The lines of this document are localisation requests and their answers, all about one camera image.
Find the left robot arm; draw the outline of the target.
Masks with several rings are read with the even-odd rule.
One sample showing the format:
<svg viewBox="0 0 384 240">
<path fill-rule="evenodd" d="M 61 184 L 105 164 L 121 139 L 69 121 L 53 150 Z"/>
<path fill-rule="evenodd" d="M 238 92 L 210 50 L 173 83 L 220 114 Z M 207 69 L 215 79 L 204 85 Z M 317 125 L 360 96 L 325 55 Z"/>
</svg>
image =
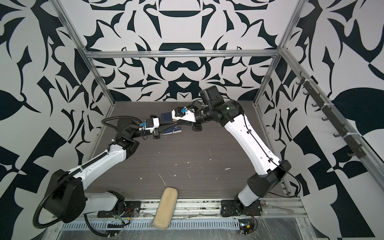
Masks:
<svg viewBox="0 0 384 240">
<path fill-rule="evenodd" d="M 46 195 L 33 216 L 35 228 L 45 229 L 58 222 L 70 223 L 93 212 L 105 212 L 116 217 L 125 214 L 122 195 L 114 191 L 87 194 L 86 189 L 106 171 L 132 156 L 140 144 L 137 138 L 152 135 L 159 139 L 160 133 L 176 126 L 177 121 L 151 116 L 142 122 L 132 116 L 117 116 L 103 119 L 102 124 L 115 130 L 116 138 L 106 150 L 88 162 L 69 171 L 58 170 L 52 175 Z"/>
</svg>

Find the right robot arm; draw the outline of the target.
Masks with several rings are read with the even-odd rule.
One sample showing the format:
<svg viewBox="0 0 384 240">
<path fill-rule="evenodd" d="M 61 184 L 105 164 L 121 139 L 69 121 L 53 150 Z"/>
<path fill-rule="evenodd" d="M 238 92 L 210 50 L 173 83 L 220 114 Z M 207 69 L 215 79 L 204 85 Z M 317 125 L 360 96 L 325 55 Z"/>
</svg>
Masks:
<svg viewBox="0 0 384 240">
<path fill-rule="evenodd" d="M 240 209 L 252 205 L 269 193 L 292 168 L 286 160 L 280 160 L 253 129 L 242 106 L 235 100 L 225 101 L 217 87 L 200 91 L 202 107 L 194 104 L 172 110 L 177 124 L 190 123 L 193 130 L 202 130 L 202 124 L 215 121 L 224 127 L 239 143 L 251 160 L 256 173 L 236 195 Z"/>
</svg>

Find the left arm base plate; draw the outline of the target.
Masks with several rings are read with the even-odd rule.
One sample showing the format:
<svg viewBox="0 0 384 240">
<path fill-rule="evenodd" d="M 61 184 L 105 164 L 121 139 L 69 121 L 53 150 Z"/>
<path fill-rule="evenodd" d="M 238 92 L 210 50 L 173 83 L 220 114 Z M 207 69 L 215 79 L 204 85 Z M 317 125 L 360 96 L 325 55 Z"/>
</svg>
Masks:
<svg viewBox="0 0 384 240">
<path fill-rule="evenodd" d="M 98 218 L 112 218 L 120 216 L 121 218 L 134 217 L 140 213 L 141 201 L 120 201 L 111 211 L 99 211 Z"/>
</svg>

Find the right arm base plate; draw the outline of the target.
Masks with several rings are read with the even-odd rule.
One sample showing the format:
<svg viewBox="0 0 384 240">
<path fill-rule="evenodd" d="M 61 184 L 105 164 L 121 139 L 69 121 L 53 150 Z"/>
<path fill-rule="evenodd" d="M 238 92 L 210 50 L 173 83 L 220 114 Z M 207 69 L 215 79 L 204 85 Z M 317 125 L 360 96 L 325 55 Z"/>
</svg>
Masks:
<svg viewBox="0 0 384 240">
<path fill-rule="evenodd" d="M 233 217 L 233 216 L 261 216 L 263 211 L 260 201 L 253 202 L 250 206 L 245 207 L 240 201 L 237 200 L 221 200 L 221 211 L 222 217 Z"/>
</svg>

